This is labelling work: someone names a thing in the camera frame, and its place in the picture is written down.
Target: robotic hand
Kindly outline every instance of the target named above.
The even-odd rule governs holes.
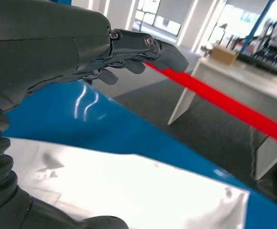
[[[0,229],[127,229],[115,217],[73,220],[17,185],[4,154],[4,115],[24,97],[52,83],[117,78],[105,67],[145,70],[144,62],[182,72],[188,61],[173,45],[148,34],[111,30],[99,12],[45,0],[0,0]]]

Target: table leg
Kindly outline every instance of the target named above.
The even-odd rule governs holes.
[[[201,62],[201,60],[199,59],[197,62],[196,66],[194,66],[193,72],[191,73],[191,76],[196,77],[195,74],[196,74],[197,70],[198,69],[200,62]],[[185,88],[183,90],[182,94],[179,99],[176,106],[175,107],[175,109],[173,110],[173,114],[168,121],[168,125],[172,124],[173,122],[176,121],[177,118],[180,117],[184,112],[188,110],[189,108],[189,106],[191,105],[191,101],[195,96],[195,94],[196,93],[193,92],[193,91],[190,91],[190,90]]]
[[[257,149],[255,179],[260,180],[277,162],[277,140],[267,137]]]

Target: red rope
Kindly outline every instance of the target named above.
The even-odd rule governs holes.
[[[275,121],[210,87],[187,73],[176,73],[171,69],[160,70],[151,63],[147,64],[173,81],[194,91],[205,100],[277,140],[277,122]]]

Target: blue panel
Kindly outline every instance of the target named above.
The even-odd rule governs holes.
[[[55,0],[55,1],[58,3],[70,5],[72,0]]]
[[[276,204],[85,82],[51,85],[8,115],[5,136],[138,154],[245,188],[247,229],[277,228]]]

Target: cardboard box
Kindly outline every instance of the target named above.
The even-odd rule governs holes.
[[[232,50],[225,49],[220,46],[215,46],[210,54],[210,57],[226,65],[232,65],[236,59],[238,54]]]

